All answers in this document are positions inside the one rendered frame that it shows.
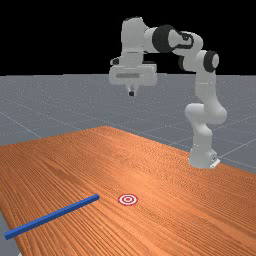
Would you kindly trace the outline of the long blue stick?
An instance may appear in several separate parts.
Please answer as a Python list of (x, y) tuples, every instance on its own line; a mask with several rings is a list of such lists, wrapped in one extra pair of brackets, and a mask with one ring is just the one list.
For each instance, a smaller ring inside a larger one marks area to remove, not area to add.
[(56, 210), (52, 213), (49, 213), (45, 216), (42, 216), (42, 217), (40, 217), (38, 219), (35, 219), (33, 221), (30, 221), (28, 223), (25, 223), (25, 224), (23, 224), (21, 226), (18, 226), (16, 228), (12, 229), (12, 230), (6, 231), (4, 233), (4, 237), (5, 237), (6, 240), (10, 240), (10, 239), (12, 239), (12, 238), (14, 238), (14, 237), (16, 237), (20, 234), (23, 234), (27, 231), (30, 231), (34, 228), (37, 228), (37, 227), (39, 227), (43, 224), (46, 224), (46, 223), (48, 223), (48, 222), (50, 222), (54, 219), (57, 219), (61, 216), (64, 216), (64, 215), (66, 215), (70, 212), (73, 212), (73, 211), (75, 211), (79, 208), (82, 208), (86, 205), (89, 205), (89, 204), (97, 201), (99, 198), (100, 198), (100, 196), (98, 194), (95, 194), (95, 195), (87, 197), (83, 200), (80, 200), (79, 202), (76, 202), (76, 203), (73, 203), (71, 205), (65, 206), (64, 208)]

